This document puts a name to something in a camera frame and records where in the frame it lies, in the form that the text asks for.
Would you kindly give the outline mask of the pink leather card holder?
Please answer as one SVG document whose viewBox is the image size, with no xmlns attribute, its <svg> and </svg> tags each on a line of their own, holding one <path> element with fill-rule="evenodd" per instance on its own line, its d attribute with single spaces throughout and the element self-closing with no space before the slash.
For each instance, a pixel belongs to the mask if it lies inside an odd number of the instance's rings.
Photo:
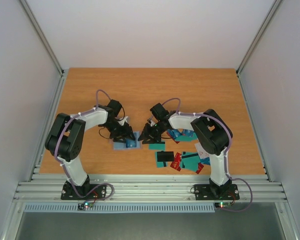
<svg viewBox="0 0 300 240">
<path fill-rule="evenodd" d="M 134 149 L 140 149 L 141 144 L 138 141 L 138 138 L 140 136 L 139 131 L 133 132 L 135 140 L 127 139 L 125 143 L 121 142 L 114 142 L 113 143 L 113 150 L 134 150 Z"/>
</svg>

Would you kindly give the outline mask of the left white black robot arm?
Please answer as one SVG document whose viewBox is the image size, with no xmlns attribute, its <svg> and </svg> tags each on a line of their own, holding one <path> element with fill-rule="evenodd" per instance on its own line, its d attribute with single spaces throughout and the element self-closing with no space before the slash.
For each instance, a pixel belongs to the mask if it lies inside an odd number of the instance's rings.
<svg viewBox="0 0 300 240">
<path fill-rule="evenodd" d="M 90 178 L 84 170 L 79 154 L 82 149 L 84 134 L 94 127 L 109 131 L 109 139 L 125 144 L 134 141 L 135 135 L 128 123 L 128 117 L 118 118 L 122 104 L 111 99 L 107 105 L 97 105 L 92 109 L 77 114 L 59 113 L 45 140 L 45 148 L 60 163 L 67 176 L 66 193 L 79 199 L 86 199 L 93 191 Z"/>
</svg>

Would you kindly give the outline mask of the blue visa card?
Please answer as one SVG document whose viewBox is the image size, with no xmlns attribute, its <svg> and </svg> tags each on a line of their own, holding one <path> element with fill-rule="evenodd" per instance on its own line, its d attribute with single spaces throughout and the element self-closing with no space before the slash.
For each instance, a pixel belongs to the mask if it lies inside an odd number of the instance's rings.
<svg viewBox="0 0 300 240">
<path fill-rule="evenodd" d="M 131 139 L 127 139 L 126 140 L 126 147 L 127 148 L 136 148 L 137 147 L 137 141 L 136 140 L 131 140 Z"/>
</svg>

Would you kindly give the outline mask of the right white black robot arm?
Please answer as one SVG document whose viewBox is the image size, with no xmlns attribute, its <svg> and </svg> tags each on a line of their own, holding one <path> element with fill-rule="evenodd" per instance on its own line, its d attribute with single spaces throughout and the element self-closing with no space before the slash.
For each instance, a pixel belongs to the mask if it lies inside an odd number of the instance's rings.
<svg viewBox="0 0 300 240">
<path fill-rule="evenodd" d="M 233 134 L 220 116 L 208 109 L 200 113 L 168 111 L 160 103 L 150 109 L 157 122 L 148 120 L 138 140 L 143 144 L 159 143 L 167 130 L 183 129 L 193 131 L 209 154 L 211 173 L 209 188 L 215 198 L 224 197 L 232 184 L 228 168 L 228 151 Z"/>
</svg>

